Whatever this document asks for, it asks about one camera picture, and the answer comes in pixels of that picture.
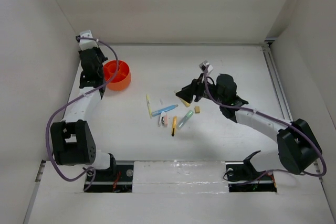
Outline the pale yellow pen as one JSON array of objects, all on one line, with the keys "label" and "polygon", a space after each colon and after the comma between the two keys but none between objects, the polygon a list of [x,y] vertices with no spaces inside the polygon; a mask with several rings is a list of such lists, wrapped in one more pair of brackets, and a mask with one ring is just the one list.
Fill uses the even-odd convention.
[{"label": "pale yellow pen", "polygon": [[150,104],[150,98],[149,95],[146,94],[146,103],[147,103],[147,107],[148,107],[148,112],[149,112],[149,116],[150,118],[152,118],[152,109],[151,109],[151,104]]}]

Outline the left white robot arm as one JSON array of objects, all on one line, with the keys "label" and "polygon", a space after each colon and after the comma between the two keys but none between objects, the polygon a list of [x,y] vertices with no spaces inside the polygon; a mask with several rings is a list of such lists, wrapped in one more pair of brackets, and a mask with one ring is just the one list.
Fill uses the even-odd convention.
[{"label": "left white robot arm", "polygon": [[97,149],[88,119],[102,100],[106,86],[103,63],[107,60],[98,46],[79,51],[82,72],[79,95],[61,122],[51,125],[51,141],[57,165],[88,165],[99,171],[105,180],[117,175],[116,161],[112,154]]}]

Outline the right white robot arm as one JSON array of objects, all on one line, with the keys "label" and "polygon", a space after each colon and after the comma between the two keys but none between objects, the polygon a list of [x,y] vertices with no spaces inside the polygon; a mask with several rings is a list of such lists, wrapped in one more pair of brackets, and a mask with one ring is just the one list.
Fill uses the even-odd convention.
[{"label": "right white robot arm", "polygon": [[175,95],[187,103],[202,98],[212,100],[227,119],[272,139],[278,146],[280,163],[287,172],[306,175],[306,168],[319,159],[322,174],[326,174],[322,149],[306,121],[283,121],[253,109],[248,101],[237,95],[237,84],[228,74],[220,74],[213,83],[208,83],[209,80],[210,77],[202,73]]}]

